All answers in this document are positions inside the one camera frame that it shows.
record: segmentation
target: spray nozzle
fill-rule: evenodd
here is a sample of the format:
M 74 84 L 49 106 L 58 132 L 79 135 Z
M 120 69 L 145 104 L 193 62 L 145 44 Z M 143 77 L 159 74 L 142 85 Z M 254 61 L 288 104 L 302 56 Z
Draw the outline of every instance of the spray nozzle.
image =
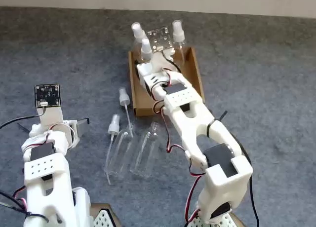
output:
M 121 87 L 119 90 L 119 103 L 121 106 L 129 105 L 130 99 L 126 92 L 125 87 Z
M 146 37 L 145 31 L 143 31 L 139 22 L 135 22 L 132 24 L 132 30 L 134 32 L 135 39 L 141 43 L 142 39 Z
M 150 61 L 153 56 L 153 51 L 148 38 L 142 40 L 142 58 L 145 61 Z
M 182 21 L 175 20 L 172 22 L 173 40 L 175 42 L 182 42 L 185 40 L 184 31 L 182 29 Z
M 108 129 L 108 133 L 112 136 L 116 136 L 119 133 L 119 115 L 114 114 L 112 117 L 111 124 Z

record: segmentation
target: cardboard box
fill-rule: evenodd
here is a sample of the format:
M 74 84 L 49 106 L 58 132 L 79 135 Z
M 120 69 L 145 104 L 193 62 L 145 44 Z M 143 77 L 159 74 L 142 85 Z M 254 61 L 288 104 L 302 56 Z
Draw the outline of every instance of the cardboard box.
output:
M 139 83 L 133 52 L 129 52 L 128 57 L 134 113 L 136 116 L 154 115 L 152 107 L 155 101 L 147 93 L 146 89 L 143 88 Z M 180 57 L 181 56 L 179 52 L 176 52 L 174 58 L 178 59 Z M 199 93 L 204 101 L 202 81 L 198 70 L 198 63 L 194 48 L 189 47 L 185 49 L 185 58 L 186 61 L 184 66 L 181 67 L 181 72 L 183 76 L 192 84 L 194 89 Z

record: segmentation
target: white robotic arm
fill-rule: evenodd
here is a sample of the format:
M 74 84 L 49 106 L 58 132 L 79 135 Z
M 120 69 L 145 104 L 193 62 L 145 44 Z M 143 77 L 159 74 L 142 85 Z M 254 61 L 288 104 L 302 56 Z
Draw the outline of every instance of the white robotic arm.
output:
M 237 141 L 215 119 L 192 85 L 181 73 L 164 70 L 166 62 L 162 53 L 156 52 L 149 63 L 138 64 L 140 81 L 155 100 L 163 100 L 163 113 L 181 136 L 187 160 L 205 171 L 205 186 L 197 202 L 199 217 L 207 224 L 219 223 L 224 214 L 239 206 L 253 169 Z M 199 135 L 219 145 L 202 152 L 197 145 Z
M 93 227 L 90 198 L 83 188 L 73 189 L 65 155 L 79 142 L 88 119 L 63 120 L 59 85 L 38 85 L 35 100 L 40 124 L 34 124 L 30 138 L 22 145 L 27 211 L 48 218 L 31 216 L 24 227 Z

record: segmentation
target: empty bottle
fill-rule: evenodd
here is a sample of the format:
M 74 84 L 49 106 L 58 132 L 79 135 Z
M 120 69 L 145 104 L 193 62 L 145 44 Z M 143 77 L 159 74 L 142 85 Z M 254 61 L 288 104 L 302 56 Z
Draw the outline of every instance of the empty bottle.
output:
M 121 130 L 115 139 L 110 154 L 109 165 L 105 166 L 105 172 L 119 178 L 123 178 L 127 172 L 132 158 L 132 149 L 137 144 L 136 136 L 131 135 L 134 131 L 133 124 L 131 128 L 127 126 Z
M 175 50 L 179 51 L 181 54 L 181 62 L 180 65 L 184 66 L 185 64 L 185 36 L 184 31 L 182 29 L 182 22 L 180 20 L 175 20 L 172 22 L 173 28 L 173 41 L 174 41 L 174 48 Z
M 153 122 L 150 128 L 142 134 L 130 169 L 134 174 L 142 177 L 151 175 L 155 156 L 160 147 L 159 133 L 159 124 Z

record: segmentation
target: black wire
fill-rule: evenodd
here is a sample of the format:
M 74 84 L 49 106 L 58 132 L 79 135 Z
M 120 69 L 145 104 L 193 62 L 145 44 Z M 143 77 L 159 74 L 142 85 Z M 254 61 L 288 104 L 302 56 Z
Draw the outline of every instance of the black wire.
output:
M 13 198 L 11 195 L 7 194 L 6 192 L 0 190 L 0 195 L 6 197 L 7 199 L 13 201 L 16 205 L 18 205 L 18 207 L 20 207 L 22 210 L 24 209 L 24 206 L 18 202 L 15 198 Z
M 243 154 L 246 156 L 246 159 L 248 160 L 248 162 L 249 162 L 250 165 L 251 165 L 251 160 L 250 160 L 250 157 L 249 157 L 247 151 L 245 150 L 245 148 L 243 147 L 243 145 L 241 144 L 241 142 L 234 136 L 234 134 L 231 133 L 231 135 L 232 135 L 233 138 L 237 141 L 238 145 L 239 145 L 240 148 L 241 148 L 241 151 L 242 151 Z M 255 214 L 255 217 L 256 217 L 256 220 L 257 220 L 257 227 L 259 227 L 259 217 L 258 217 L 257 210 L 256 210 L 256 207 L 255 207 L 255 202 L 254 202 L 254 199 L 253 199 L 252 175 L 250 176 L 250 180 L 249 180 L 249 189 L 250 189 L 250 199 L 251 199 L 251 205 L 252 205 L 253 213 Z
M 5 122 L 4 124 L 0 125 L 0 129 L 2 129 L 3 127 L 9 125 L 10 123 L 13 123 L 13 122 L 16 122 L 16 121 L 19 121 L 19 120 L 24 120 L 24 119 L 34 118 L 34 117 L 40 117 L 40 116 L 44 115 L 45 111 L 46 111 L 46 107 L 43 107 L 43 113 L 42 114 L 14 118 L 14 119 L 12 119 L 12 120 L 10 120 L 8 122 Z
M 167 58 L 166 58 L 166 55 L 164 54 L 163 51 L 161 51 L 161 53 L 162 53 L 162 56 L 165 58 L 165 60 L 166 60 L 168 63 L 171 63 L 171 64 L 178 70 L 178 72 L 181 73 L 181 70 L 180 70 L 179 66 L 178 66 L 177 64 L 175 64 L 174 62 L 172 62 L 171 60 L 167 59 Z
M 21 210 L 21 209 L 19 209 L 19 208 L 14 207 L 14 206 L 7 205 L 6 203 L 4 203 L 4 204 L 0 203 L 0 205 L 1 205 L 1 206 L 4 206 L 4 207 L 6 207 L 6 208 L 10 208 L 10 209 L 12 209 L 12 210 L 14 210 L 14 211 L 17 211 L 17 212 L 20 212 L 20 213 L 25 214 L 25 211 L 24 211 L 24 210 Z
M 14 202 L 15 204 L 17 204 L 20 208 L 17 208 L 17 207 L 15 207 L 15 206 L 10 206 L 10 205 L 7 205 L 7 206 L 6 206 L 6 205 L 2 205 L 2 204 L 0 203 L 1 206 L 4 206 L 4 207 L 10 208 L 10 209 L 12 209 L 12 210 L 14 210 L 14 211 L 23 213 L 23 214 L 25 214 L 25 217 L 26 217 L 26 218 L 29 217 L 29 216 L 36 216 L 36 217 L 41 217 L 41 218 L 43 218 L 44 220 L 46 220 L 47 222 L 49 222 L 49 219 L 48 219 L 46 216 L 44 216 L 44 215 L 35 214 L 35 213 L 27 212 L 26 210 L 24 210 L 24 206 L 23 206 L 21 203 L 19 203 L 17 199 L 13 198 L 12 196 L 10 196 L 9 194 L 7 194 L 6 192 L 0 190 L 0 194 L 1 194 L 2 196 L 4 196 L 4 197 L 8 198 L 9 200 L 13 201 L 13 202 Z
M 29 216 L 41 217 L 41 218 L 43 218 L 44 220 L 46 220 L 47 223 L 49 223 L 49 219 L 48 219 L 46 216 L 44 216 L 44 215 L 32 213 L 32 212 L 30 212 L 30 211 L 29 211 L 29 212 L 26 212 L 25 215 L 26 215 L 26 218 L 29 217 Z
M 164 84 L 164 83 L 169 83 L 168 81 L 165 81 L 165 80 L 160 80 L 160 81 L 157 81 L 155 84 L 153 84 L 153 86 L 150 88 L 150 96 L 153 98 L 153 100 L 155 100 L 155 101 L 157 101 L 156 99 L 155 99 L 155 97 L 153 96 L 153 88 L 154 88 L 154 86 L 156 86 L 156 85 L 158 85 L 159 83 L 162 83 L 162 84 Z

